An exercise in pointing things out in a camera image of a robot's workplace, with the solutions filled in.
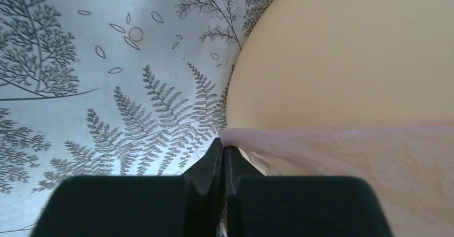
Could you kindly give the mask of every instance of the fern print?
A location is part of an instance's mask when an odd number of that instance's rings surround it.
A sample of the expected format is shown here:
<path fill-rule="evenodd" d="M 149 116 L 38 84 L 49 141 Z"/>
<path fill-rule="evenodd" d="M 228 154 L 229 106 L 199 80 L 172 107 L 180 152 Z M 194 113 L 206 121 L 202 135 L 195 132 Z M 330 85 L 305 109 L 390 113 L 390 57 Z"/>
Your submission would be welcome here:
<path fill-rule="evenodd" d="M 237 44 L 241 50 L 241 43 L 234 29 L 234 23 L 240 18 L 239 7 L 234 5 L 238 0 L 178 0 L 175 5 L 180 19 L 186 18 L 191 10 L 199 10 L 200 13 L 218 18 L 225 26 L 208 26 L 208 30 L 202 34 L 200 40 L 213 41 L 217 38 L 225 40 L 227 44 Z"/>
<path fill-rule="evenodd" d="M 192 64 L 188 63 L 188 69 L 197 84 L 194 104 L 180 98 L 182 92 L 157 79 L 152 68 L 146 66 L 142 81 L 150 104 L 137 105 L 121 87 L 115 87 L 113 97 L 123 119 L 123 130 L 112 128 L 94 109 L 88 109 L 86 120 L 93 146 L 66 141 L 72 159 L 53 158 L 50 164 L 54 170 L 44 173 L 44 179 L 32 192 L 53 189 L 75 175 L 110 175 L 118 167 L 120 175 L 145 175 L 164 152 L 158 175 L 176 158 L 179 168 L 184 168 L 195 151 L 206 146 L 203 142 L 225 127 L 225 101 L 214 94 L 215 85 Z"/>
<path fill-rule="evenodd" d="M 273 0 L 246 0 L 246 6 L 250 8 L 246 10 L 246 15 L 244 16 L 246 19 L 243 24 L 243 30 L 246 30 L 244 37 L 248 37 L 249 34 L 251 34 L 255 24 L 257 24 L 272 1 Z"/>
<path fill-rule="evenodd" d="M 0 0 L 0 88 L 15 87 L 34 99 L 88 93 L 78 92 L 79 78 L 70 67 L 77 59 L 74 36 L 61 30 L 60 12 L 45 2 Z"/>
<path fill-rule="evenodd" d="M 6 119 L 9 109 L 0 108 L 0 193 L 11 193 L 12 182 L 28 182 L 26 167 L 38 167 L 33 152 L 46 151 L 50 143 L 43 135 L 32 135 L 27 127 L 15 127 L 16 122 Z"/>

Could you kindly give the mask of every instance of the pink fabric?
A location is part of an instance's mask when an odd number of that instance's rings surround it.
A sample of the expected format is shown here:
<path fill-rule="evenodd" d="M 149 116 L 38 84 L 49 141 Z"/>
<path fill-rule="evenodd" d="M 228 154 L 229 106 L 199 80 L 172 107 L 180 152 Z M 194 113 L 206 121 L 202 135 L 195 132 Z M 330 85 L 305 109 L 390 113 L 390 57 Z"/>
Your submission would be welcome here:
<path fill-rule="evenodd" d="M 375 190 L 396 236 L 454 236 L 454 119 L 227 129 L 268 175 L 352 175 Z"/>

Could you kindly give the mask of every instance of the white tablecloth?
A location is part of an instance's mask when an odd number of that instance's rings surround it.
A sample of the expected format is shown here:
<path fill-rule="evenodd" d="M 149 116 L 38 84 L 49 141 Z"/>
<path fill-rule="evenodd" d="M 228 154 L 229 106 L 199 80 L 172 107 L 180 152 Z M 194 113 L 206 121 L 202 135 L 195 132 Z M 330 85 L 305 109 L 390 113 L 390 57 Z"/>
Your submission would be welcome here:
<path fill-rule="evenodd" d="M 67 177 L 203 156 L 271 1 L 0 0 L 0 237 L 30 234 Z"/>

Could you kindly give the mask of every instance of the cloth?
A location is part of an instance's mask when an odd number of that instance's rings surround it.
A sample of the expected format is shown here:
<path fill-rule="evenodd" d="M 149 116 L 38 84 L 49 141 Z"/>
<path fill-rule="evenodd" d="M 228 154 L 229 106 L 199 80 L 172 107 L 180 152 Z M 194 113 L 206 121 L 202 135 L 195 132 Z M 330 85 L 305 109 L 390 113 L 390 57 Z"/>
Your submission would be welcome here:
<path fill-rule="evenodd" d="M 0 0 L 0 237 L 74 175 L 179 175 L 272 0 Z"/>
<path fill-rule="evenodd" d="M 267 175 L 348 175 L 375 191 L 396 236 L 454 234 L 454 119 L 284 128 L 232 128 Z"/>

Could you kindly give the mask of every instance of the beige plate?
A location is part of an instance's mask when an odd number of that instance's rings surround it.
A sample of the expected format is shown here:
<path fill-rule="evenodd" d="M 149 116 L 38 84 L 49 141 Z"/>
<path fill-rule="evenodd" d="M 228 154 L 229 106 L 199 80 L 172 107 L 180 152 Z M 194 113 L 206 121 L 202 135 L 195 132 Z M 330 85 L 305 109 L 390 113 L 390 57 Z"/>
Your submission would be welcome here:
<path fill-rule="evenodd" d="M 454 0 L 275 0 L 236 63 L 229 127 L 454 115 Z"/>

